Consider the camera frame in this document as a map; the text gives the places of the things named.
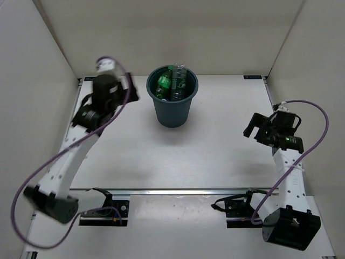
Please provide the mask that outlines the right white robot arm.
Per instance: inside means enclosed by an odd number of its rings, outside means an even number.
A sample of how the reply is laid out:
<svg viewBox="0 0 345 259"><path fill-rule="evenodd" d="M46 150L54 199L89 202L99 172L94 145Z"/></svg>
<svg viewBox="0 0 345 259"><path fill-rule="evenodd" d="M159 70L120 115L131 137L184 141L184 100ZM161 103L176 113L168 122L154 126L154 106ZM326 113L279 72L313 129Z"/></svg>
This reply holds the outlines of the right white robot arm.
<svg viewBox="0 0 345 259"><path fill-rule="evenodd" d="M216 200L211 207L224 212L228 228L260 228L268 243L304 251L321 228L321 219L312 213L306 198L302 163L303 141L294 134L302 120L295 113L276 111L266 117L255 113L243 132L272 148L279 177L289 175L277 187L278 192L250 188L244 194Z"/></svg>

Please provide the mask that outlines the green label clear bottle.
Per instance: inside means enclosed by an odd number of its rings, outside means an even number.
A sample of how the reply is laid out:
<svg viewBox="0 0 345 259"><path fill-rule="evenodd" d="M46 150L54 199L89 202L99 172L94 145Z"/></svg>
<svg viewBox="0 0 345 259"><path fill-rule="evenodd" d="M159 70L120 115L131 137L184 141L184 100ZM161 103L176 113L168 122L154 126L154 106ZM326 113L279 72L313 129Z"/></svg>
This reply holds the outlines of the green label clear bottle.
<svg viewBox="0 0 345 259"><path fill-rule="evenodd" d="M185 98L187 68L183 63L172 66L170 101L180 101Z"/></svg>

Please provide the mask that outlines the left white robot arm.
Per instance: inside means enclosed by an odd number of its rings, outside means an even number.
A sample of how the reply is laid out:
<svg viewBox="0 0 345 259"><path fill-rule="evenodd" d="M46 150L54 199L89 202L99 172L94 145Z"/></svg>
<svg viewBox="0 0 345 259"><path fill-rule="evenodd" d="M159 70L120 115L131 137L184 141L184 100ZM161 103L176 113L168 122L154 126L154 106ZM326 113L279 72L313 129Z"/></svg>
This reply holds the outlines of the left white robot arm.
<svg viewBox="0 0 345 259"><path fill-rule="evenodd" d="M70 194L73 179L89 150L101 137L104 129L114 121L128 103L138 101L132 75L125 73L128 88L119 78L100 74L92 80L92 91L81 101L70 132L71 141L49 164L51 168L35 186L26 186L23 194L33 207L46 216L67 224L80 213L95 210L101 216L112 211L113 199L109 191L94 187L78 195Z"/></svg>

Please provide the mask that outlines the green soda bottle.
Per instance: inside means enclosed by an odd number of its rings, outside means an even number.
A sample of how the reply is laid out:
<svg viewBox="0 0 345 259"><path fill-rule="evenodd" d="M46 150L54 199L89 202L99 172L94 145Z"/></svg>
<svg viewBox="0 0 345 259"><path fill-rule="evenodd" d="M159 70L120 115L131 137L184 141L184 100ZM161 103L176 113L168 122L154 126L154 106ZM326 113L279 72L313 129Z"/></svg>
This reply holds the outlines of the green soda bottle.
<svg viewBox="0 0 345 259"><path fill-rule="evenodd" d="M160 75L155 90L155 96L157 98L167 100L171 88L172 74L173 66L169 65L168 69Z"/></svg>

